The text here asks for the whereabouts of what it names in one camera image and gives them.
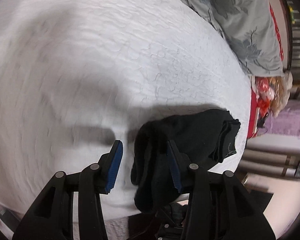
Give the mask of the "black pants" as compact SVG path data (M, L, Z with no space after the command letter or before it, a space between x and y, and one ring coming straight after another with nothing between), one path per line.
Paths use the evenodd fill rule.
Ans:
M136 135L130 175L138 188L134 197L136 208L155 213L180 196L168 166L168 141L173 140L192 163L209 170L236 154L235 138L240 126L239 120L221 109L145 123Z

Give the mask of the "clear bag with toys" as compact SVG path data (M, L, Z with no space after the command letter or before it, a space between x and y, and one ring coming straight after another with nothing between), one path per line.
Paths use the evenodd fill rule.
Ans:
M251 88L256 94L257 108L261 118L271 114L276 118L286 107L290 90L293 85L293 76L290 71L284 72L283 76L250 78Z

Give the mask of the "white quilted bedspread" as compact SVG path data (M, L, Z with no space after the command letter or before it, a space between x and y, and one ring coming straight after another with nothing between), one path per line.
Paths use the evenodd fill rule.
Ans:
M250 81L219 33L180 0L0 0L0 205L25 213L56 172L83 170L119 139L103 215L137 214L136 132L210 108L241 123L237 153L213 168L234 171Z

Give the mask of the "grey floral pillow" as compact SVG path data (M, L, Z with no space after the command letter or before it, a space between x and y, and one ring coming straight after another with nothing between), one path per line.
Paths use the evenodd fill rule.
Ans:
M248 75L283 75L268 0L181 0L226 40Z

